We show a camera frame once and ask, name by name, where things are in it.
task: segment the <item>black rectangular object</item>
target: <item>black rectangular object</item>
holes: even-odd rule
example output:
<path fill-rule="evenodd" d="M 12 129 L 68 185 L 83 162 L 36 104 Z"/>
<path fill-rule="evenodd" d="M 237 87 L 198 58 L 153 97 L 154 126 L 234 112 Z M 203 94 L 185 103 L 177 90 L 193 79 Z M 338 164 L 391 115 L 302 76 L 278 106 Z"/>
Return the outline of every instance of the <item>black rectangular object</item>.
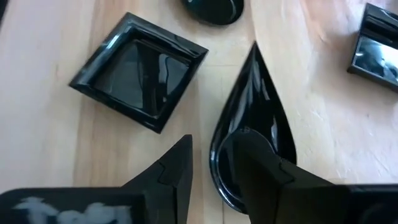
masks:
<path fill-rule="evenodd" d="M 398 92 L 398 16 L 372 4 L 365 7 L 347 70 Z"/>

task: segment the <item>black round dish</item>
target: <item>black round dish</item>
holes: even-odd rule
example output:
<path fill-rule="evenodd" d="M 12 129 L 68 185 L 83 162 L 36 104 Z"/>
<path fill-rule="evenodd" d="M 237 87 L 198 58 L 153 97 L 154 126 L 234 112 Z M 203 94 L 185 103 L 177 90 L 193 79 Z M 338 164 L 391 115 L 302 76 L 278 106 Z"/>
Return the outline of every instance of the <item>black round dish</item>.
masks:
<path fill-rule="evenodd" d="M 224 26 L 236 22 L 242 15 L 244 0 L 182 0 L 194 18 L 207 24 Z"/>

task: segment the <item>wood grain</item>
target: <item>wood grain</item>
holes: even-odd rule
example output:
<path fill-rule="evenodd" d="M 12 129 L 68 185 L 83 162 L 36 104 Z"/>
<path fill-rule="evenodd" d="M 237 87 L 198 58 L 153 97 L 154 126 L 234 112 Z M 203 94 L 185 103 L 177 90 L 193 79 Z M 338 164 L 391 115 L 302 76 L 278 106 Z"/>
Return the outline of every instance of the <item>wood grain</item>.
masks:
<path fill-rule="evenodd" d="M 398 12 L 397 1 L 371 2 Z M 300 167 L 335 183 L 398 182 L 398 95 L 345 72 L 364 4 L 247 0 L 237 23 L 216 28 L 179 0 L 10 1 L 0 32 L 0 192 L 119 186 L 192 134 L 188 222 L 249 223 L 216 193 L 208 148 L 254 39 Z M 67 87 L 126 11 L 210 50 L 161 135 Z"/>

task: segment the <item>black glossy object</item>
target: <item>black glossy object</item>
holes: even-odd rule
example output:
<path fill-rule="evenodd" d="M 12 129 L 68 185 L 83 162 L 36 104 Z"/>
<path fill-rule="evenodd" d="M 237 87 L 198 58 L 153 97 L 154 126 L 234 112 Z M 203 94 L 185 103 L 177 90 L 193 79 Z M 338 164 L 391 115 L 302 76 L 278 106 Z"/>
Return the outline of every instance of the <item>black glossy object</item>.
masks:
<path fill-rule="evenodd" d="M 123 187 L 6 192 L 0 195 L 0 223 L 184 224 L 192 172 L 192 137 L 184 136 Z"/>
<path fill-rule="evenodd" d="M 348 72 L 398 92 L 398 16 L 367 4 Z"/>
<path fill-rule="evenodd" d="M 4 15 L 4 12 L 6 11 L 8 0 L 0 0 L 0 25 L 2 21 L 2 16 Z"/>
<path fill-rule="evenodd" d="M 160 133 L 206 54 L 127 13 L 70 86 Z"/>
<path fill-rule="evenodd" d="M 232 89 L 210 146 L 210 171 L 218 193 L 233 209 L 246 213 L 234 174 L 229 138 L 239 129 L 259 133 L 274 153 L 296 163 L 292 133 L 256 43 Z"/>
<path fill-rule="evenodd" d="M 398 185 L 333 185 L 281 159 L 255 131 L 238 130 L 231 139 L 252 224 L 398 223 Z"/>
<path fill-rule="evenodd" d="M 244 0 L 182 0 L 184 6 L 199 21 L 212 25 L 228 25 L 237 21 Z"/>

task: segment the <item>square dish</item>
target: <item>square dish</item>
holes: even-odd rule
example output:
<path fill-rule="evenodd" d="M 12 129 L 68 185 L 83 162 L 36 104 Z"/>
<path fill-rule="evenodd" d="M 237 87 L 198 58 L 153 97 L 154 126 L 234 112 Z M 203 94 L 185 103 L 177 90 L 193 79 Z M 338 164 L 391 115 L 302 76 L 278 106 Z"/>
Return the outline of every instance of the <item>square dish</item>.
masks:
<path fill-rule="evenodd" d="M 207 52 L 128 12 L 69 85 L 160 133 Z"/>

